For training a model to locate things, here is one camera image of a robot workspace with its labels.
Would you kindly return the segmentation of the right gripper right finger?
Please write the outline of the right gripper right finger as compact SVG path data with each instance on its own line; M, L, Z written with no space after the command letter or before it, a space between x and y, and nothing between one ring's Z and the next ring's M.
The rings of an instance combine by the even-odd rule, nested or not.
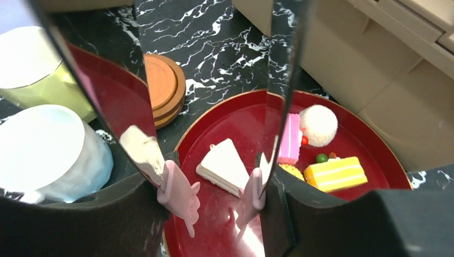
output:
M453 256L453 192L374 190L353 201L276 167L260 214L266 256Z

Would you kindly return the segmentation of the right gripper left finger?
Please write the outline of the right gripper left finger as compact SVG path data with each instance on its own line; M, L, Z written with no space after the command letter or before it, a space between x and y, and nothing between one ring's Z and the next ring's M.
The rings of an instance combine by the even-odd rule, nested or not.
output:
M1 256L156 256L169 212L127 157L109 186L73 203L32 205L1 190Z

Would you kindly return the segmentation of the orange round toy biscuit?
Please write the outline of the orange round toy biscuit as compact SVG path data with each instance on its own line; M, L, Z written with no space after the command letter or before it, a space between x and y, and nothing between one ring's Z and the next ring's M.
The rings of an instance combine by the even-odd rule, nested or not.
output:
M293 176L297 177L298 179L302 180L302 181L305 181L304 177L303 177L303 174L301 173L301 171L295 167L294 165L290 165L290 164L279 164L279 166L287 171L289 174L292 174Z

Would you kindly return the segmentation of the yellow toy cake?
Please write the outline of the yellow toy cake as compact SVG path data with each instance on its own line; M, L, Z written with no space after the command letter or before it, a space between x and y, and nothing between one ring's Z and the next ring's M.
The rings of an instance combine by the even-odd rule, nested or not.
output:
M323 192L333 192L368 182L357 157L330 158L323 163L309 165L303 176L306 182Z

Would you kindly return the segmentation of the pink toy cake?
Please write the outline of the pink toy cake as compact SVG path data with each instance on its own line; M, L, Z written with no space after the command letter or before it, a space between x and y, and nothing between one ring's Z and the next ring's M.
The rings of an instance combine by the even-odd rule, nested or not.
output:
M298 114L288 114L281 145L277 157L278 164L294 165L299 160L300 139L300 117Z

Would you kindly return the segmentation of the white grey mug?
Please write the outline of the white grey mug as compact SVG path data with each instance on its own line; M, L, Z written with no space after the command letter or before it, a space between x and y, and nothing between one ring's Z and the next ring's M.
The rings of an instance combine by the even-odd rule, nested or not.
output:
M1 124L1 188L22 202L73 202L100 190L113 165L108 145L67 107L38 105Z

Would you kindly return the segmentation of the red round tray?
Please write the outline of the red round tray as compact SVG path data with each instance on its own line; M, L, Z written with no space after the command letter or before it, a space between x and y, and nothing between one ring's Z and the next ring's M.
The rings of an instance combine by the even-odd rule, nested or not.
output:
M184 134L177 145L181 169L190 182L199 182L201 202L195 236L186 232L185 223L172 217L164 234L170 256L286 256L295 246L295 228L291 220L304 222L295 208L288 209L288 189L272 184L267 188L267 205L261 215L246 227L241 240L235 225L239 199L196 173L196 166L209 151L209 145L231 139L249 174L262 148L267 93L264 89L231 97L203 114ZM360 118L339 104L297 91L292 112L314 104L331 109L339 129L326 147L303 146L297 167L303 170L314 163L319 153L359 159L368 182L332 194L334 199L354 200L378 188L411 189L402 165L387 144Z

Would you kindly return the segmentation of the wooden coaster stack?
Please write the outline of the wooden coaster stack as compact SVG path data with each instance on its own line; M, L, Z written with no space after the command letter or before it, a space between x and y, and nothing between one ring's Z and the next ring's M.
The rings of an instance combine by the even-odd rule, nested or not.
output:
M186 78L172 59L158 54L144 54L150 105L154 123L160 129L172 122L183 108Z

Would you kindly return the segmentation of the yellow green mug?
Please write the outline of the yellow green mug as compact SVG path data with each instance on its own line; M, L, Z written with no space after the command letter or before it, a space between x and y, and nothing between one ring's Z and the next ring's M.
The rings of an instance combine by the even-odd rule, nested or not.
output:
M1 96L23 109L59 104L88 123L96 118L44 28L38 26L1 34Z

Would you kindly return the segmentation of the pink handled metal tongs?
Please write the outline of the pink handled metal tongs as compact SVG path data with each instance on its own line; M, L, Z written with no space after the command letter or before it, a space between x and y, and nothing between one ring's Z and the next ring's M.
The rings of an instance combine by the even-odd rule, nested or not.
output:
M36 20L44 25L50 42L57 51L57 54L62 57L72 78L77 82L84 96L90 101L97 114L102 115L102 107L99 104L96 91L90 79L80 70L74 61L59 31L51 27L46 15L34 1L28 1L27 4L33 10ZM282 119L279 129L271 126L270 131L266 131L264 134L266 137L271 137L272 149L270 151L270 157L266 157L267 152L265 150L262 151L259 166L250 174L245 188L239 188L238 190L240 204L237 209L238 217L236 219L236 225L239 228L239 233L236 237L237 240L242 239L248 223L265 206L264 192L277 163L280 145L282 139L284 139L283 134L285 132L287 113L292 104L294 88L298 85L298 63L301 59L304 36L304 26L299 24L294 36L294 46L291 52L285 93L283 95L276 95L271 88L267 89L267 96L278 98L281 101ZM185 221L190 236L194 237L194 225L199 219L198 207L200 201L197 193L200 184L194 183L190 185L186 176L174 161L166 161L164 159L156 137L147 135L137 125L129 126L121 134L119 143L129 158L140 169L144 177L157 186L158 202L168 211L182 218Z

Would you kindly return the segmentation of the tan plastic toolbox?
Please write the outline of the tan plastic toolbox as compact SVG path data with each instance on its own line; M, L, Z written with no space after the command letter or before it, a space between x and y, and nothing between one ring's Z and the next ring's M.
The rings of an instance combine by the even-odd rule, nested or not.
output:
M453 163L453 1L317 1L301 67L407 171Z

